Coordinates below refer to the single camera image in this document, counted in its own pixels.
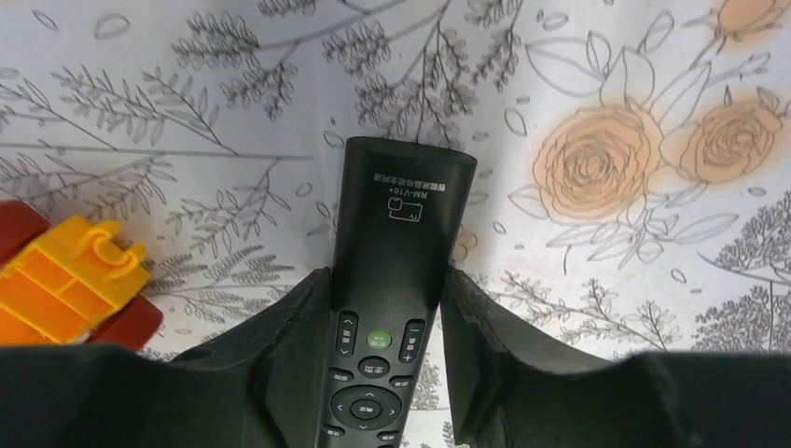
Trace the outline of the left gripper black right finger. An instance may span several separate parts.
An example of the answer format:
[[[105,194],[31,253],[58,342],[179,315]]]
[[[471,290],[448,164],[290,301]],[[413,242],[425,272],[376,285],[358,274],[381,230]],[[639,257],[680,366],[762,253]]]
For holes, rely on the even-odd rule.
[[[449,269],[440,302],[454,438],[472,447],[786,447],[787,355],[566,345]]]

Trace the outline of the black remote control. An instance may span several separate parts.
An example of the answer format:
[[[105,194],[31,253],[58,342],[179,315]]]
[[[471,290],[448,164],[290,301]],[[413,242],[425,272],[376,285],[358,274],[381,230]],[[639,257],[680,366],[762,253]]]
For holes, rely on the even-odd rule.
[[[346,142],[317,446],[400,443],[477,166],[451,148]]]

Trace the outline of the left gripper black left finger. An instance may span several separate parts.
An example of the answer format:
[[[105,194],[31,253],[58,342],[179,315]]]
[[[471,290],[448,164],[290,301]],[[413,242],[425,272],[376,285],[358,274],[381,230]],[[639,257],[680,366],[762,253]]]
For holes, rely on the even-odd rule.
[[[5,447],[312,447],[329,271],[171,361],[116,345],[5,348]]]

